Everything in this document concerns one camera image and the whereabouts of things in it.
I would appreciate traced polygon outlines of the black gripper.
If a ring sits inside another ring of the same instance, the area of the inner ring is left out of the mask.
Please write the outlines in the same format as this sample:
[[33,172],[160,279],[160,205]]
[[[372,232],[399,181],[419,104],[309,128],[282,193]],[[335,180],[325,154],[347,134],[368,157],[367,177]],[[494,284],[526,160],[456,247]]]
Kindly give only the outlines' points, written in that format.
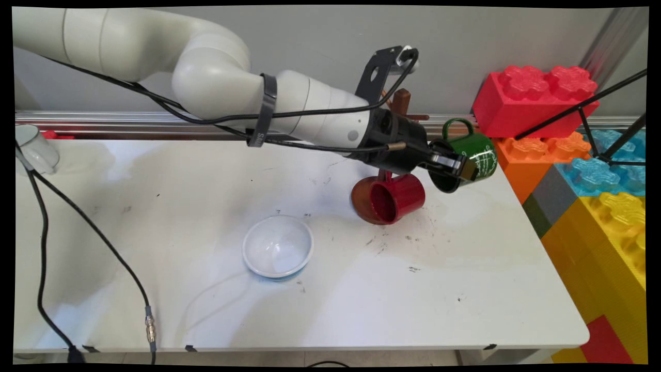
[[427,170],[437,175],[467,182],[477,179],[475,161],[456,153],[448,141],[431,141],[430,150],[420,123],[387,109],[371,111],[361,145],[386,146],[386,150],[362,153],[361,162],[394,174],[408,174],[427,162]]

